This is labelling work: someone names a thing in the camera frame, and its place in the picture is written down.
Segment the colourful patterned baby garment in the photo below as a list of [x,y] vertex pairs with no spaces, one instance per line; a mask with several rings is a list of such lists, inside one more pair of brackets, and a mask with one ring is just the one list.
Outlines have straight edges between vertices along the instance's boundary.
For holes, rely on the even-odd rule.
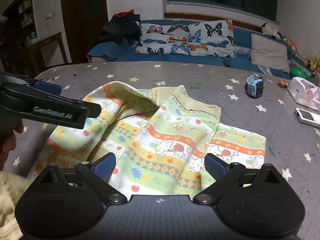
[[100,115],[83,129],[54,129],[30,179],[51,163],[71,168],[112,152],[116,166],[107,182],[125,196],[194,197],[215,181],[204,166],[207,154],[253,169],[265,161],[265,137],[221,123],[221,108],[190,98],[184,86],[136,89],[113,81],[85,101],[99,104]]

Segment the black clothes pile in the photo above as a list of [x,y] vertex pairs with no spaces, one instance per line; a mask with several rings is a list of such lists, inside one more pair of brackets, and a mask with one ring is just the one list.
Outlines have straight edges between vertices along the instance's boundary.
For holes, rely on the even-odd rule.
[[106,42],[120,42],[123,39],[133,44],[140,38],[140,14],[133,9],[114,14],[103,26],[101,38]]

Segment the wooden side table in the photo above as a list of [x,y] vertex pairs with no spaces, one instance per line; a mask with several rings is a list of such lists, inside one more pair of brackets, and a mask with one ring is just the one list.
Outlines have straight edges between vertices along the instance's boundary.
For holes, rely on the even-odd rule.
[[24,56],[26,56],[27,58],[29,58],[30,62],[31,62],[31,74],[33,76],[37,76],[40,73],[42,73],[45,70],[45,67],[40,67],[37,59],[36,59],[36,53],[41,50],[43,47],[54,43],[54,42],[58,42],[59,44],[59,48],[61,51],[61,55],[63,58],[63,62],[64,64],[68,63],[67,60],[67,55],[65,52],[65,47],[63,44],[63,40],[62,40],[62,33],[56,33],[54,35],[51,35],[49,37],[43,38],[38,40],[37,42],[35,42],[34,44],[27,46],[26,48],[22,49],[22,53]]

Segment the blue sofa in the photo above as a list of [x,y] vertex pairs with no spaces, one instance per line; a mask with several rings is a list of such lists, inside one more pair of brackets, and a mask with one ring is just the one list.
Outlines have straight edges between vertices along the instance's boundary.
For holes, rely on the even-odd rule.
[[276,77],[291,79],[292,76],[282,70],[269,69],[253,64],[249,58],[251,48],[251,35],[255,32],[234,27],[233,28],[236,57],[217,57],[217,56],[193,56],[183,54],[137,54],[136,49],[139,44],[129,45],[127,40],[121,42],[104,42],[94,46],[88,53],[89,62],[108,62],[108,61],[165,61],[181,63],[208,64],[221,67],[231,67],[234,69],[247,70],[257,73],[270,74]]

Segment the dark wooden door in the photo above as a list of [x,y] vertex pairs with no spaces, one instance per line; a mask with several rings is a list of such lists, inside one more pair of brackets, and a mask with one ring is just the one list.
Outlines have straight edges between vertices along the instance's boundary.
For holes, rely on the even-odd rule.
[[71,61],[87,62],[97,33],[108,21],[106,0],[61,0],[61,8]]

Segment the white remote control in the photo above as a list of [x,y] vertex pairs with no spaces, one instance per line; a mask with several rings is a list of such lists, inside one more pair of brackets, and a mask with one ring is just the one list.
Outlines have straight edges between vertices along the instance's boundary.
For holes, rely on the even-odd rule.
[[320,115],[301,108],[295,109],[295,114],[300,123],[306,124],[315,128],[320,128]]

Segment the small orange toy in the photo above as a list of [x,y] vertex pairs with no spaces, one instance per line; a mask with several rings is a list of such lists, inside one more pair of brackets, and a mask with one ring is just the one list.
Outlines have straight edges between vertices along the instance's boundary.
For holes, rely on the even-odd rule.
[[279,80],[278,83],[277,83],[277,85],[278,85],[279,87],[285,88],[285,89],[287,89],[287,87],[288,87],[288,83],[285,82],[284,80]]

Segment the white pink plastic bag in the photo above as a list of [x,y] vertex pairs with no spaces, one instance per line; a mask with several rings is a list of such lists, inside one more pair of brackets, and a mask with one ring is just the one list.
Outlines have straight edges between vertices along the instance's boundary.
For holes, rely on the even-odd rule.
[[319,110],[318,86],[302,77],[293,77],[287,89],[297,104]]

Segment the grey cushion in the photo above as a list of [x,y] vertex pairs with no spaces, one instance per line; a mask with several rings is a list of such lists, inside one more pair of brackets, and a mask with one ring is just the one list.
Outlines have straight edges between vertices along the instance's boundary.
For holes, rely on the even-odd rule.
[[251,35],[250,59],[253,64],[289,73],[287,46],[274,40]]

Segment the butterfly pattern pillow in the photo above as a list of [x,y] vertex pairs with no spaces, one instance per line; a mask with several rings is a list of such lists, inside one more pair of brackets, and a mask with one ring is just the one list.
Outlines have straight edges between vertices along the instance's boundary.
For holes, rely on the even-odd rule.
[[144,23],[136,54],[236,57],[232,20],[159,25]]

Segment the black white plush toy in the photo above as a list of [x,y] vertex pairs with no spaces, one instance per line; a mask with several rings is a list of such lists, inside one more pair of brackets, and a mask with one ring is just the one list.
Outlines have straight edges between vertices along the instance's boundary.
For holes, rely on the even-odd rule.
[[263,35],[267,35],[273,39],[282,40],[282,35],[276,29],[273,29],[268,23],[264,23],[261,26],[261,32]]

